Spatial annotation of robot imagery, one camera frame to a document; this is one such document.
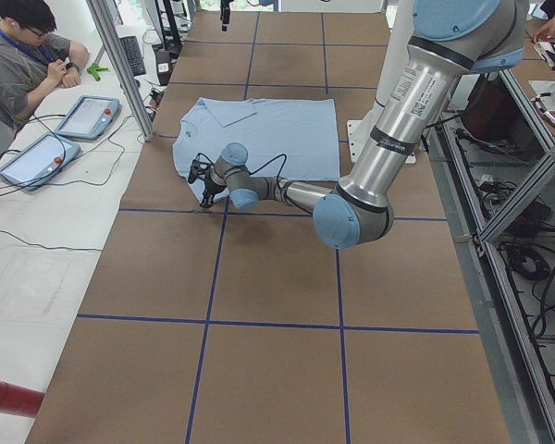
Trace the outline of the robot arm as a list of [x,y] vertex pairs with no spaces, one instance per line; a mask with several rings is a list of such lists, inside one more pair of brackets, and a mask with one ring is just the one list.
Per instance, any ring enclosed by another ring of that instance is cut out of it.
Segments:
[[384,237],[394,219],[388,190],[448,93],[466,74],[511,68],[522,60],[527,8],[525,1],[400,3],[393,34],[398,36],[401,24],[408,23],[408,59],[351,173],[332,190],[282,177],[255,177],[246,166],[246,149],[231,143],[202,172],[189,175],[190,181],[203,180],[201,207],[211,207],[216,195],[227,191],[241,210],[274,200],[311,213],[317,236],[335,249]]

